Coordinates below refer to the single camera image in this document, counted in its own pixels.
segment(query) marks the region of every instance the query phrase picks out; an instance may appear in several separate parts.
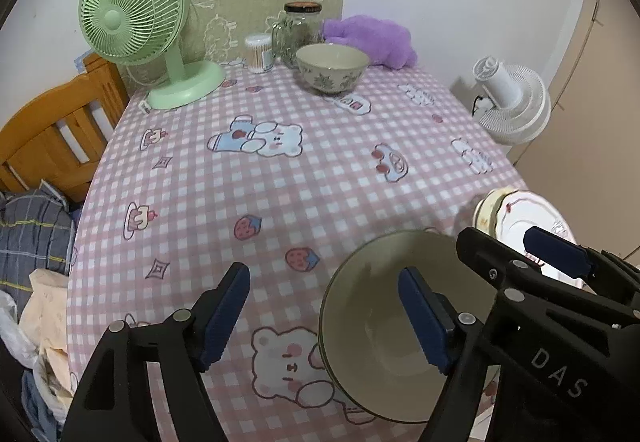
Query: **green fan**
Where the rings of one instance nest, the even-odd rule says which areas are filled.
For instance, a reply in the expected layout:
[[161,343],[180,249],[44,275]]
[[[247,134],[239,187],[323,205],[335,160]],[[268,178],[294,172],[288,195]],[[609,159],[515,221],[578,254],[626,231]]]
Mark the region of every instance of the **green fan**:
[[147,101],[158,110],[176,108],[225,80],[216,63],[182,61],[178,35],[189,5],[189,0],[80,0],[80,28],[87,43],[113,63],[137,65],[164,54],[169,79],[152,89]]

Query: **purple plush toy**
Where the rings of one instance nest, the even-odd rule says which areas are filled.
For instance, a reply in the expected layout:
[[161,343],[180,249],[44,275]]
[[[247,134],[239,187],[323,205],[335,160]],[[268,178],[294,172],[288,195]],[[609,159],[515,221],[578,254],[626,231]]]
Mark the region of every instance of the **purple plush toy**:
[[330,44],[351,45],[365,52],[372,65],[412,67],[418,55],[411,47],[409,29],[391,20],[356,15],[346,20],[325,20],[324,39]]

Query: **table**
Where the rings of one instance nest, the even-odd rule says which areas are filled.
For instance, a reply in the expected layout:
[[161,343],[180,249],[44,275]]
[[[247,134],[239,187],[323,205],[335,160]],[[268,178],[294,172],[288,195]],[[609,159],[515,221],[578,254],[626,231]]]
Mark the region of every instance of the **table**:
[[[161,322],[239,261],[252,289],[222,360],[203,375],[229,440],[415,442],[421,426],[373,418],[334,393],[316,347],[322,294],[364,242],[398,229],[456,234],[475,197],[524,187],[500,148],[418,69],[371,67],[354,93],[328,97],[283,66],[229,66],[222,87],[175,111],[147,115],[143,95],[82,211],[72,379],[110,322]],[[293,366],[280,352],[298,362],[294,380],[282,379]],[[162,438],[175,441],[155,365],[150,382]]]

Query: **container lid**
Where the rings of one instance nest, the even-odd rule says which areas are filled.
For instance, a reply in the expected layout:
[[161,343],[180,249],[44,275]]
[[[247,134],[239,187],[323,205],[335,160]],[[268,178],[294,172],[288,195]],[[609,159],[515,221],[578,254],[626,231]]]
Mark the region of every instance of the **container lid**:
[[258,32],[244,37],[244,44],[247,47],[260,47],[260,45],[271,45],[271,34]]
[[318,2],[288,2],[284,4],[287,13],[319,13],[322,11],[322,4]]

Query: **beige door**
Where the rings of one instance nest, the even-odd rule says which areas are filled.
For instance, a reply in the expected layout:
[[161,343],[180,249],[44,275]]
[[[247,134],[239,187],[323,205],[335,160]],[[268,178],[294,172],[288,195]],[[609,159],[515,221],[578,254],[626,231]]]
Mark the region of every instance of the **beige door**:
[[621,257],[640,245],[640,18],[629,0],[600,0],[547,129],[516,167],[578,243]]

